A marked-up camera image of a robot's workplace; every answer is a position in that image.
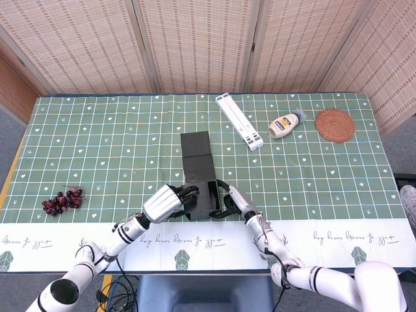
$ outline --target mayonnaise bottle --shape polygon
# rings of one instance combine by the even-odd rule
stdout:
[[[306,114],[300,109],[295,109],[290,114],[273,120],[267,128],[267,132],[272,138],[284,137],[305,119]]]

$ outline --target gray floor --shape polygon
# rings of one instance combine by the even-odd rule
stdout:
[[[24,127],[0,108],[0,187],[3,187],[8,170],[24,134]],[[416,118],[412,118],[399,131],[385,141],[389,162],[395,173],[416,174]],[[57,275],[1,274],[0,311],[24,311],[40,291]],[[93,281],[83,293],[76,311],[91,311],[97,307],[95,293],[101,288],[102,277]],[[402,283],[409,310],[416,311],[416,285]],[[280,289],[275,288],[275,296]],[[312,292],[289,290],[283,296],[277,311],[353,311],[345,305]]]

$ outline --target robotic hand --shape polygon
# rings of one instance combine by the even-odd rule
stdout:
[[[228,212],[222,214],[239,213],[244,217],[258,250],[277,261],[271,268],[272,279],[277,286],[313,291],[357,311],[408,311],[397,273],[391,266],[377,261],[361,263],[354,271],[355,279],[328,268],[306,267],[286,248],[262,213],[255,211],[249,197],[237,187],[222,183],[229,196],[224,198]]]
[[[195,186],[175,188],[165,185],[143,204],[142,213],[116,224],[108,245],[102,249],[90,242],[75,254],[77,264],[62,278],[50,283],[26,310],[27,312],[71,311],[80,294],[118,255],[146,232],[151,223],[161,223],[184,203],[194,199]]]

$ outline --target round rattan placemat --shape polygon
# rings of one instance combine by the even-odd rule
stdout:
[[[318,114],[315,125],[320,135],[336,143],[349,141],[356,131],[351,116],[341,109],[324,109]]]

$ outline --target table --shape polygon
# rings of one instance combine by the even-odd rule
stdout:
[[[102,244],[113,224],[165,183],[184,183],[180,133],[208,131],[218,179],[247,192],[307,265],[354,268],[380,260],[416,266],[404,214],[365,94],[232,95],[265,141],[250,151],[215,95],[41,97],[26,130],[0,212],[0,265],[9,272],[64,272],[86,241]],[[307,120],[271,139],[268,124],[301,108]],[[356,133],[322,138],[315,116],[347,111]],[[81,185],[87,200],[58,217],[42,200]],[[267,272],[238,216],[154,224],[120,255],[128,272]],[[111,266],[109,271],[117,268]]]

